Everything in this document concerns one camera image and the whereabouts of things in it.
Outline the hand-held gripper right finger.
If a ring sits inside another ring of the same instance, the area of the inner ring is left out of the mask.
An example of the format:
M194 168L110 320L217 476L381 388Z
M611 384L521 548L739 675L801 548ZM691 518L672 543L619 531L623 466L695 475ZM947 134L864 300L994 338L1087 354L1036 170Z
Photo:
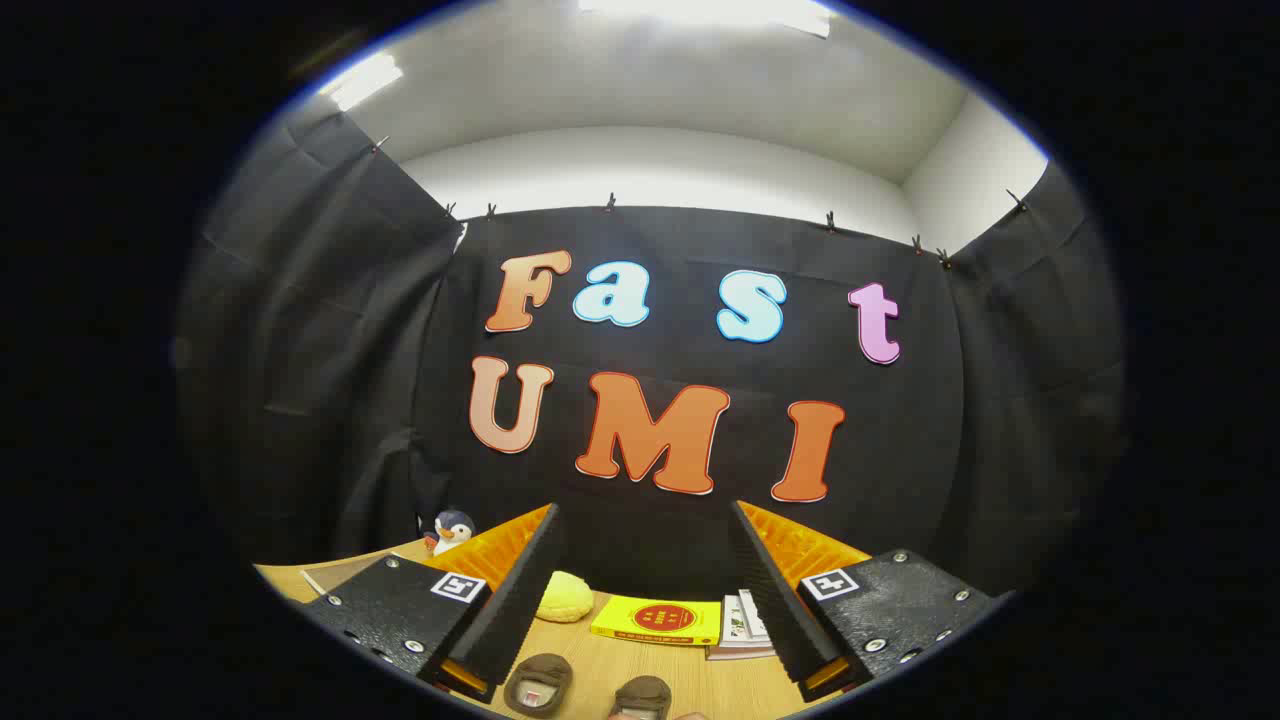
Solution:
M869 555L744 501L731 505L730 543L806 702L892 675L1001 606L914 550Z

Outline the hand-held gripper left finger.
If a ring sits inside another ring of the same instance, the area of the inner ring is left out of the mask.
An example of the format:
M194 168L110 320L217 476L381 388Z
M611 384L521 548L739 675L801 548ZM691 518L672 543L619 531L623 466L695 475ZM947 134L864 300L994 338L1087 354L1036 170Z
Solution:
M562 555L562 512L548 503L426 562L375 559L300 611L352 650L489 702Z

